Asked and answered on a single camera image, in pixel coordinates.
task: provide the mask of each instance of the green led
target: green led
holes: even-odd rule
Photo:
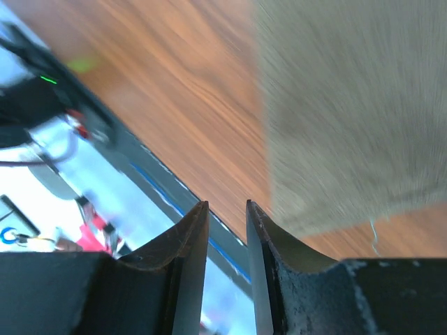
[[[41,76],[41,79],[43,79],[43,80],[45,80],[47,82],[51,82],[52,84],[57,84],[57,81],[55,81],[53,79],[50,79],[50,78],[48,78],[48,77],[46,77],[44,75]]]

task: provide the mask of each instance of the fabric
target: fabric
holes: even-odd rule
[[[445,200],[447,1],[257,2],[275,221],[301,237]]]

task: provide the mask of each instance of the wooden table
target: wooden table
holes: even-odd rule
[[[270,210],[250,0],[5,0],[245,240],[247,199]],[[379,221],[382,255],[447,254],[447,207]],[[374,257],[369,224],[305,241]]]

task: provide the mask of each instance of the blue ring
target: blue ring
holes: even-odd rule
[[[15,230],[15,228],[12,227],[6,227],[0,232],[0,240],[4,244],[14,244],[17,241],[17,238],[15,239],[5,239],[5,234],[11,230]]]

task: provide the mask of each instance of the loose thread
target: loose thread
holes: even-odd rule
[[[376,228],[374,227],[374,220],[369,220],[369,224],[371,224],[371,229],[372,232],[374,234],[374,241],[371,243],[372,246],[372,250],[374,250],[374,252],[376,253],[376,255],[378,255],[379,257],[382,257],[381,254],[377,251],[377,243],[379,242],[379,238],[377,237],[377,232],[376,232]]]

